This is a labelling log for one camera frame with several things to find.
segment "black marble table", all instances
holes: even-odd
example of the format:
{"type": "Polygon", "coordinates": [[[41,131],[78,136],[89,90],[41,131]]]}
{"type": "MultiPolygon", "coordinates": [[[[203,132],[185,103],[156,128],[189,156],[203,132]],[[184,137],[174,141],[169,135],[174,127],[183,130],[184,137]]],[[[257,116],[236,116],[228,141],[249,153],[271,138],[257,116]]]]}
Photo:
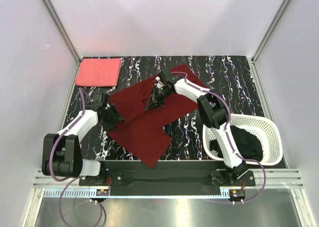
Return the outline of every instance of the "black marble table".
{"type": "MultiPolygon", "coordinates": [[[[252,73],[245,56],[152,56],[122,57],[119,82],[112,88],[85,88],[94,92],[115,93],[146,78],[163,68],[186,63],[199,79],[211,89],[219,89],[230,110],[236,114],[263,116],[252,73]]],[[[69,124],[81,111],[81,98],[75,87],[64,125],[69,124]]],[[[164,127],[172,143],[161,160],[208,159],[202,148],[202,127],[198,111],[187,114],[164,127]]],[[[137,160],[137,158],[96,125],[81,142],[82,156],[98,160],[137,160]]]]}

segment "white panel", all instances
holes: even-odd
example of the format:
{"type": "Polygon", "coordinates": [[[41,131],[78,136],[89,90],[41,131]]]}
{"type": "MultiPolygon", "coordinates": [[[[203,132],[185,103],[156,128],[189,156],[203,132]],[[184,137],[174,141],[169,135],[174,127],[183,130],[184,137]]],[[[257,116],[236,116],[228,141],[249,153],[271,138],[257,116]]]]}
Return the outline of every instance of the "white panel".
{"type": "Polygon", "coordinates": [[[248,55],[283,0],[52,0],[81,56],[248,55]]]}
{"type": "Polygon", "coordinates": [[[284,142],[319,221],[319,2],[293,0],[257,65],[284,142]]]}
{"type": "Polygon", "coordinates": [[[41,0],[0,0],[1,226],[22,226],[76,65],[41,0]]]}

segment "white plastic basket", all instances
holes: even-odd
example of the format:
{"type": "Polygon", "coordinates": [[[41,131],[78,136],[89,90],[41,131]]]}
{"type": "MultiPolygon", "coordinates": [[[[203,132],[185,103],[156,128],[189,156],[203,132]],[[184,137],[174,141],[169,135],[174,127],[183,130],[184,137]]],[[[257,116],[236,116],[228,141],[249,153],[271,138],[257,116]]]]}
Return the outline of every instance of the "white plastic basket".
{"type": "MultiPolygon", "coordinates": [[[[260,116],[232,114],[230,125],[235,125],[255,135],[261,142],[263,147],[263,160],[260,162],[264,166],[273,166],[278,164],[283,158],[283,146],[281,143],[280,134],[276,125],[269,119],[260,116]]],[[[215,150],[209,150],[209,141],[215,140],[214,133],[203,127],[203,147],[207,155],[218,161],[223,161],[223,158],[217,156],[215,150]]],[[[247,164],[257,165],[255,162],[247,162],[247,164]]]]}

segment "black garment in basket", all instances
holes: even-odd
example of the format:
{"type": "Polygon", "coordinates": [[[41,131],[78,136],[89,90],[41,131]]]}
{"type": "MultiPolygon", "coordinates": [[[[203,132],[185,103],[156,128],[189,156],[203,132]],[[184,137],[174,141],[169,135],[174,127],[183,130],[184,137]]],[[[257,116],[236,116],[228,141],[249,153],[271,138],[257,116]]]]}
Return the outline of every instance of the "black garment in basket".
{"type": "MultiPolygon", "coordinates": [[[[263,147],[255,135],[236,126],[230,126],[230,130],[233,134],[238,151],[242,157],[257,161],[261,161],[263,159],[263,147]]],[[[209,142],[209,150],[217,151],[218,157],[223,158],[223,154],[220,150],[217,140],[212,140],[209,142]]]]}

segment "red folded cloth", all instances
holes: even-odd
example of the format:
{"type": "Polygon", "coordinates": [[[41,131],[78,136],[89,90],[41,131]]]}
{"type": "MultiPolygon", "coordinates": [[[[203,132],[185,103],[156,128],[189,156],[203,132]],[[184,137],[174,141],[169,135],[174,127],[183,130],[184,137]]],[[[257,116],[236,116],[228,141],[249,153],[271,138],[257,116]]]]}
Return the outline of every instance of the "red folded cloth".
{"type": "Polygon", "coordinates": [[[80,87],[112,87],[118,84],[121,59],[83,59],[75,84],[80,87]]]}
{"type": "MultiPolygon", "coordinates": [[[[171,71],[186,72],[188,80],[206,87],[186,64],[172,68],[171,71]]],[[[151,168],[154,168],[172,141],[166,135],[163,126],[198,108],[197,103],[189,98],[172,94],[165,99],[164,107],[144,111],[152,93],[155,77],[157,76],[111,95],[112,102],[126,123],[118,124],[118,130],[109,132],[114,141],[151,168]]]]}

